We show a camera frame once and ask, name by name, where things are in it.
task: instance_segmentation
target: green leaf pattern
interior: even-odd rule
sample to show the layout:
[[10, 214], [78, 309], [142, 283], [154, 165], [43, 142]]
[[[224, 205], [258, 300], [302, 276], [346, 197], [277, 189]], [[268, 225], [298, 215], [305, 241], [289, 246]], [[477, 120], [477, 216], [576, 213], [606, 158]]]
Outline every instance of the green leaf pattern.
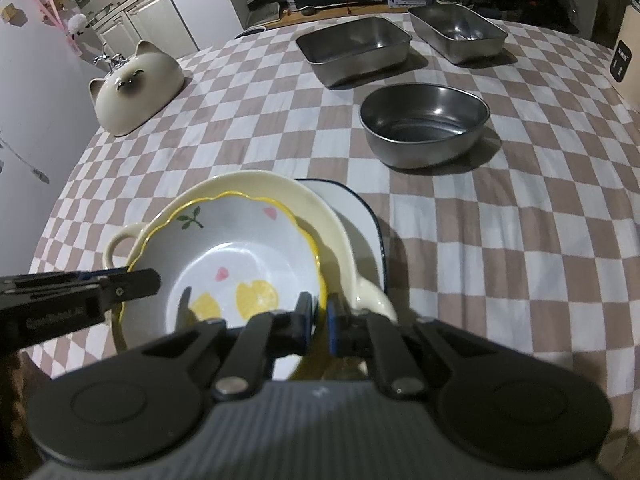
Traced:
[[179, 222], [184, 222], [184, 224], [182, 224], [183, 229], [187, 229], [191, 224], [196, 224], [200, 229], [203, 229], [204, 225], [196, 220], [196, 216], [198, 216], [199, 214], [200, 206], [196, 206], [196, 209], [193, 210], [193, 217], [189, 215], [180, 215], [178, 216], [177, 220]]

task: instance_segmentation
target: checkered tablecloth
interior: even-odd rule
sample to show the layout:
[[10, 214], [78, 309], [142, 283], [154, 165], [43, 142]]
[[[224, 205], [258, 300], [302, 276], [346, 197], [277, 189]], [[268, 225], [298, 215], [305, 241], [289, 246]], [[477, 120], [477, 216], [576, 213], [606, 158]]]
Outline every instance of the checkered tablecloth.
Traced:
[[[407, 14], [385, 17], [414, 32]], [[416, 39], [404, 72], [328, 90], [292, 40], [342, 21], [181, 60], [192, 80], [164, 110], [127, 137], [96, 133], [31, 272], [100, 268], [117, 229], [216, 174], [337, 180], [379, 217], [401, 319], [437, 316], [595, 381], [613, 406], [601, 455], [613, 464], [640, 430], [640, 117], [604, 75], [610, 50], [505, 23], [495, 66], [455, 67]], [[372, 154], [358, 110], [379, 86], [413, 81], [473, 92], [492, 116], [461, 160], [399, 173]], [[113, 353], [105, 324], [30, 349], [52, 376]]]

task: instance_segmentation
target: stainless steel bowl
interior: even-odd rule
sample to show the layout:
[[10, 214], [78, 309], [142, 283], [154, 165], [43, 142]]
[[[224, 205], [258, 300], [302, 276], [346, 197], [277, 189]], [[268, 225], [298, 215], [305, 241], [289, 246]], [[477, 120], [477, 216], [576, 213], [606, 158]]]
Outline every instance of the stainless steel bowl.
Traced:
[[403, 170], [435, 166], [467, 152], [490, 114], [473, 94], [423, 83], [382, 87], [360, 107], [373, 153]]
[[371, 16], [300, 36], [296, 44], [320, 82], [330, 88], [405, 62], [412, 36]]
[[433, 4], [409, 9], [420, 38], [453, 64], [500, 54], [508, 34], [459, 4]]

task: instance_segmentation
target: cat-shaped ceramic container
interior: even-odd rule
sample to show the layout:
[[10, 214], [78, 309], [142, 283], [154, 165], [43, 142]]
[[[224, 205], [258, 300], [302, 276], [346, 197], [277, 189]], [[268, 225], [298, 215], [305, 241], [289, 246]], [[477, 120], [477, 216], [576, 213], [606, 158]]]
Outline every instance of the cat-shaped ceramic container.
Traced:
[[164, 108], [182, 89], [178, 62], [149, 41], [105, 78], [93, 79], [89, 93], [98, 122], [115, 137], [130, 134]]

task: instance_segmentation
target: yellow-rimmed bowl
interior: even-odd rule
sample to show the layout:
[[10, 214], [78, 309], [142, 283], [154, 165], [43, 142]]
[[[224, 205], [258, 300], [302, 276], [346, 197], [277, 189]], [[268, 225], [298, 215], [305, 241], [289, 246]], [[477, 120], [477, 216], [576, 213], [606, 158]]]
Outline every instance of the yellow-rimmed bowl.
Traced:
[[[158, 294], [129, 301], [118, 313], [128, 348], [197, 319], [222, 317], [230, 328], [268, 310], [293, 310], [301, 292], [326, 307], [318, 248], [280, 202], [226, 191], [177, 208], [142, 243], [129, 270], [155, 269]], [[287, 379], [300, 357], [278, 359]]]
[[[151, 222], [124, 226], [102, 249], [102, 263], [105, 269], [114, 267], [113, 254], [121, 241], [135, 238], [126, 263], [130, 266], [140, 254], [149, 233], [164, 224], [177, 209], [194, 200], [217, 196], [228, 190], [236, 190], [249, 196], [269, 197], [283, 204], [295, 216], [297, 224], [315, 241], [327, 291], [337, 293], [340, 300], [350, 309], [367, 309], [383, 314], [393, 321], [397, 320], [395, 310], [386, 295], [358, 273], [347, 231], [336, 213], [313, 191], [292, 178], [271, 171], [242, 170], [214, 176], [176, 197]], [[158, 305], [159, 308], [164, 308], [164, 305]], [[125, 329], [128, 330], [128, 327], [127, 320], [119, 322], [118, 310], [115, 309], [115, 315], [111, 317], [113, 340], [117, 351], [123, 352], [130, 348], [123, 337], [123, 332]], [[325, 310], [320, 305], [311, 349], [300, 361], [292, 376], [296, 380], [320, 379], [331, 363], [324, 318]]]

